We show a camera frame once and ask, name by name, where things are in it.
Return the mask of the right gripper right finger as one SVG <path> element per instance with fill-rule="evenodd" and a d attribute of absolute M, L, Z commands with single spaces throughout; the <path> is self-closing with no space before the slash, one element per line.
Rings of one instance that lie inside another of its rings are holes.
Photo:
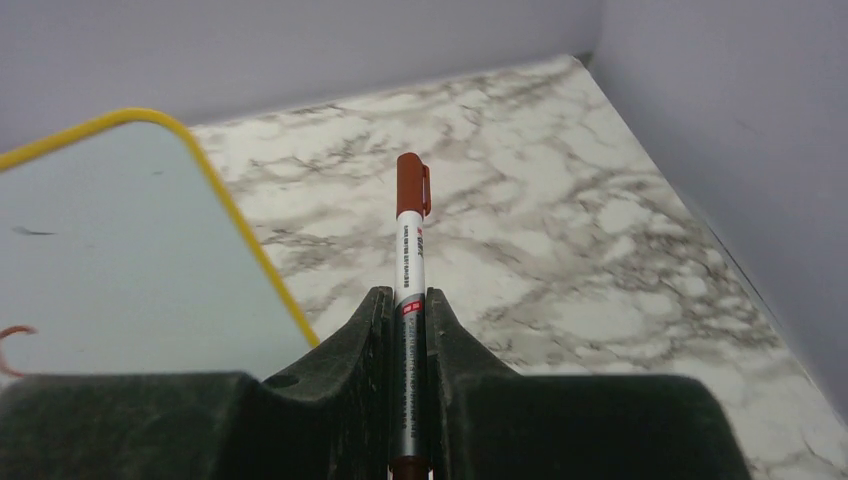
<path fill-rule="evenodd" d="M 717 399 L 669 374 L 523 375 L 426 300 L 438 479 L 746 479 Z"/>

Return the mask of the white marker pen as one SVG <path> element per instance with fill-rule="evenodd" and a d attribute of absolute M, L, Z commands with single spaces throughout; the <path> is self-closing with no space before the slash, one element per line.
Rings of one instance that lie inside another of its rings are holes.
<path fill-rule="evenodd" d="M 397 217 L 395 288 L 390 324 L 389 469 L 394 479 L 427 479 L 426 328 L 423 216 Z"/>

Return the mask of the yellow framed whiteboard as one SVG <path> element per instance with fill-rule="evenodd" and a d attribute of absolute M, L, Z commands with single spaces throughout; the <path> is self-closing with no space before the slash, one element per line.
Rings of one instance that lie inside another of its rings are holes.
<path fill-rule="evenodd" d="M 319 339 L 190 130 L 115 110 L 1 156 L 1 384 L 246 372 Z"/>

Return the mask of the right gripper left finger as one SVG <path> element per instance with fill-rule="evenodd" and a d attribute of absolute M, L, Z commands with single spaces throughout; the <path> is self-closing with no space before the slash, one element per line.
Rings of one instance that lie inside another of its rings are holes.
<path fill-rule="evenodd" d="M 385 327 L 349 321 L 265 380 L 242 372 L 37 375 L 1 396 L 5 479 L 383 479 Z"/>

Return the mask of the red-brown marker cap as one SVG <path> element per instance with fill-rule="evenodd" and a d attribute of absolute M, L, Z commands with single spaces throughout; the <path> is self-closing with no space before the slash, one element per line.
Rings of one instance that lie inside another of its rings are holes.
<path fill-rule="evenodd" d="M 432 209 L 430 169 L 412 152 L 397 159 L 396 214 L 417 212 L 426 218 Z"/>

